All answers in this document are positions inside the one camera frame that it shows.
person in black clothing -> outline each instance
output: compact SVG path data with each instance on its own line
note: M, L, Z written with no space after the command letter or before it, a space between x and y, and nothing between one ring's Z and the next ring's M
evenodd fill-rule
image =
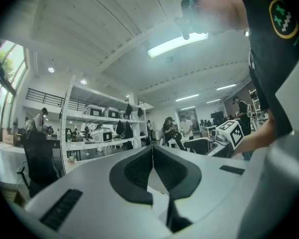
M174 137L174 132L175 132L175 127L173 125L173 118L172 117L168 117L165 119L164 125L163 125L163 131L165 134L165 142L168 144L168 141L171 139L174 139L178 145L178 147L181 150L185 150L184 146L181 144L180 140L177 137Z
M243 138L235 153L269 146L292 131L276 97L299 60L299 0L182 0L183 17L175 22L189 33L217 34L242 29L249 33L250 75L261 110L269 119Z
M239 113L237 117L240 118L240 126L244 136L250 135L251 133L250 118L247 116L248 105L243 100L241 100L238 96L234 96L233 104L238 104ZM245 151L242 153L244 160L250 160L252 154L253 151Z

white zigzag symbol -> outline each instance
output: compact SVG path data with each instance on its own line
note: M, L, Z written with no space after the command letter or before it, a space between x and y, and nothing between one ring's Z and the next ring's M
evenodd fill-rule
M287 15L287 18L285 19L285 23L283 24L283 28L282 28L282 32L285 32L286 30L286 27L288 26L288 23L290 22L290 19L291 19L291 14L290 12L288 11L288 15Z

ceiling light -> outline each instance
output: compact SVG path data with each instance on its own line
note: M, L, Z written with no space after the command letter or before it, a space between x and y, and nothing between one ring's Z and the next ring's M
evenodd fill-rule
M184 100L184 99L188 99L188 98L193 98L193 97L197 97L197 96L199 96L199 94L196 94L196 95L192 95L192 96L189 96L189 97L185 97L185 98L180 98L180 99L176 99L176 102L178 102L178 101L182 101L182 100Z
M221 87L221 88L218 88L218 89L216 89L216 90L223 90L223 89L227 89L227 88L234 87L234 86L236 86L236 85L237 85L237 84L235 83L235 84L233 84L233 85L229 85L229 86Z
M186 108L182 108L181 110L186 110L186 109L190 109L190 108L194 108L195 106L191 106L191 107L186 107Z
M216 101L219 101L220 99L216 99L216 100L213 100L213 101L209 101L209 102L207 102L207 104L209 104L209 103L212 103L212 102L216 102Z
M148 50L148 54L151 58L154 58L160 54L163 54L164 52L170 51L172 49L178 48L180 46L197 42L201 40L208 39L208 33L191 33L189 34L189 39L185 40L182 36L175 38L173 40L167 41L165 43L160 44L159 46L154 47L153 49Z

oval logo patch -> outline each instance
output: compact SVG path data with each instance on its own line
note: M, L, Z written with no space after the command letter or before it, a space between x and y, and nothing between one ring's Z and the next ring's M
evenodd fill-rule
M283 39L295 36L299 30L299 25L284 1L273 0L269 6L269 13L277 35Z

linear light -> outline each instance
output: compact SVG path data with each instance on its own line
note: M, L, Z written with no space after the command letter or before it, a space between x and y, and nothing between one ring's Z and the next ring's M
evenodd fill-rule
M180 36L173 40L162 43L162 44L154 47L153 49L148 50L148 54L151 58L154 58L160 54L163 54L164 52L173 50L180 46L190 44L192 42L205 40L205 39L208 39L208 33L206 33L206 34L205 33L202 33L202 34L191 33L191 34L189 34L188 40L185 40L182 36Z
M223 89L227 89L227 88L231 88L231 87L234 87L234 86L236 86L237 84L235 83L235 84L233 84L233 85L228 85L228 86L225 86L225 87L221 87L221 88L218 88L218 89L216 89L216 90L223 90Z
M195 106L191 106L191 107L187 107L187 108L182 108L181 110L186 110L186 109L190 109L190 108L194 108Z
M199 94L192 95L192 96L185 97L185 98L176 99L176 102L178 102L178 101L182 101L182 100L185 100L185 99L188 99L188 98L194 98L194 97L197 97L197 96L199 96Z
M219 101L219 100L220 100L220 99L216 99L216 100L209 101L209 102L206 102L206 103L209 104L209 103L216 102L216 101Z

